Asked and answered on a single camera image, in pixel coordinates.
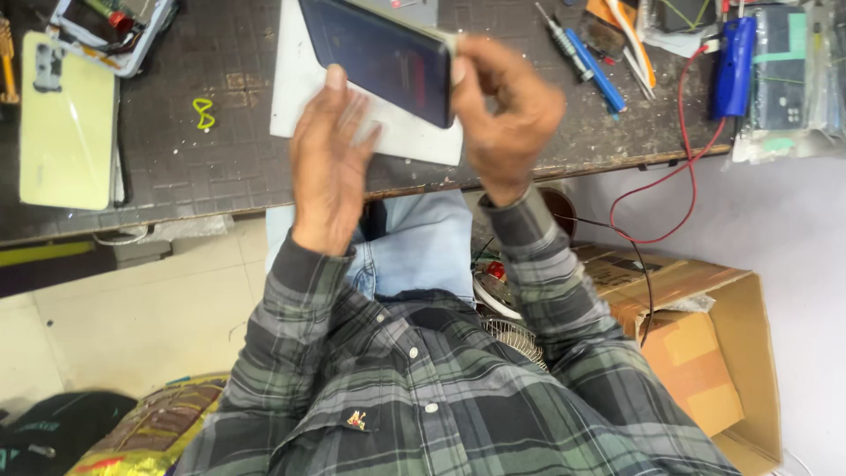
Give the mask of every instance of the green plaid shirt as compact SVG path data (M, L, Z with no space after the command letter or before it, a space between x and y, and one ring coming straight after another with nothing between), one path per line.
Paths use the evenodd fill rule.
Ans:
M289 237L177 474L739 474L623 335L537 189L482 207L550 373L456 296L368 301L344 281L351 256Z

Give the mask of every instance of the brown cardboard box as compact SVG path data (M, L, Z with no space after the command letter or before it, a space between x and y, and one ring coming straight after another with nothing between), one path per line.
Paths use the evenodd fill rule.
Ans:
M595 245L580 246L574 251L585 262L597 291L608 301L625 332L640 335L640 326L649 312L649 293L637 255ZM644 255L644 261L650 270L657 311L702 293L716 300L708 315L737 390L743 419L711 439L743 474L770 473L782 462L781 421L761 279L751 271L702 261L650 255ZM666 312L656 313L647 346L658 335L652 331L661 328L658 316L667 315ZM700 330L699 340L711 339L708 334ZM715 420L712 428L723 424L725 420Z
M661 311L643 355L678 406L709 437L743 419L708 313Z

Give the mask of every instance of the jeans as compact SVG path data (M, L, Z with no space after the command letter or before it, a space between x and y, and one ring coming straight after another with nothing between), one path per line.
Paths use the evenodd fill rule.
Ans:
M442 289L475 307L470 273L473 216L461 191L388 198L387 235L364 241L356 230L355 259L346 279L361 294L394 296L402 291ZM294 224L294 206L267 210L265 272Z

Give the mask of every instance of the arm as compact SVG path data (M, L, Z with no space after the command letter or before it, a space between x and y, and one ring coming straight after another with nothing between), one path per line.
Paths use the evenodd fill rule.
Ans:
M680 472L731 472L624 336L531 183L535 159L563 116L563 95L494 41L462 38L459 54L453 106L487 191L481 206L550 372L656 462ZM497 114L487 112L484 94L497 98Z
M247 323L244 349L217 411L186 448L177 474L264 474L276 445L304 417L332 306L353 259L349 240L364 201L364 174L379 134L351 145L366 100L329 67L291 139L296 217Z

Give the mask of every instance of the red wire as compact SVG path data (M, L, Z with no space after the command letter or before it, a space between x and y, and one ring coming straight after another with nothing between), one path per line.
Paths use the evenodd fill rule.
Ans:
M699 56L700 53L704 52L706 49L707 49L707 46L703 45L701 48L696 50L696 53L694 53L694 55L692 57L690 57L690 59L688 59L687 64L682 69L681 76L679 76L679 78L678 78L678 121L679 121L679 123L681 123L682 137L684 138L684 150L687 152L687 156L688 156L687 163L685 165L679 167L678 169L674 170L673 172L667 174L666 176L662 177L661 179L656 180L656 181L650 183L649 185L642 186L639 189L635 189L635 190L632 190L628 193L625 193L625 194L621 195L617 200L614 200L614 203L611 205L611 217L610 217L611 225L616 226L614 224L614 208L617 206L617 204L620 202L620 200L623 200L625 197L632 195L632 194L635 194L639 191L644 191L648 188L652 188L655 185L660 184L664 180L669 179L670 177L676 175L677 173L679 173L679 172L681 172L682 170L685 170L685 169L690 170L690 183L693 186L693 197L690 200L690 208L688 209L687 214L684 215L684 218L682 219L682 221L679 224L677 224L675 228L673 228L672 230L669 230L667 232L667 234L662 236L661 238L656 238L655 240L643 240L642 241L642 240L636 240L636 239L634 239L630 236L626 236L626 235L623 235L620 232L617 232L618 235L622 236L626 240L633 241L634 243L638 243L640 245L647 245L649 243L657 243L657 242L663 240L664 238L667 238L668 236L675 233L675 231L678 230L679 228L681 228L682 225L684 224L684 222L686 222L687 219L690 218L690 215L693 213L693 208L696 205L696 175L694 173L694 164L703 155L705 155L709 150L711 150L711 146L714 145L714 142L720 136L720 133L722 133L723 126L725 126L725 124L726 124L726 118L722 118L722 120L720 121L720 125L717 127L717 132L711 138L711 141L708 142L708 145L705 146L705 148L703 148L699 152L699 154L696 155L696 157L693 157L693 153L690 151L690 142L689 142L688 136L687 136L687 127L685 127L685 125L684 125L684 102L683 102L684 98L682 97L682 91L684 90L684 88L683 88L683 86L684 86L684 76L687 74L688 68L693 63L694 59L696 59L696 57Z

